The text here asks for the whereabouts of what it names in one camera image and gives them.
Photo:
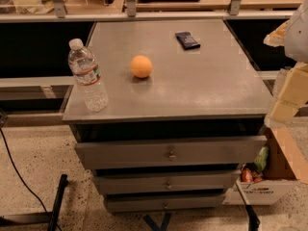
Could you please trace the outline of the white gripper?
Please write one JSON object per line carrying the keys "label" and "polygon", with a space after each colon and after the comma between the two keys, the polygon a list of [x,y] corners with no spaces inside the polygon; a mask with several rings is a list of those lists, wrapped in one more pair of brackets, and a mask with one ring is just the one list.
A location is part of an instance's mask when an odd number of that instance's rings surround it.
{"label": "white gripper", "polygon": [[290,70],[281,69],[274,82],[264,123],[269,128],[279,128],[308,102],[308,0],[304,0],[290,20],[266,35],[263,43],[271,47],[284,45],[287,57],[302,62]]}

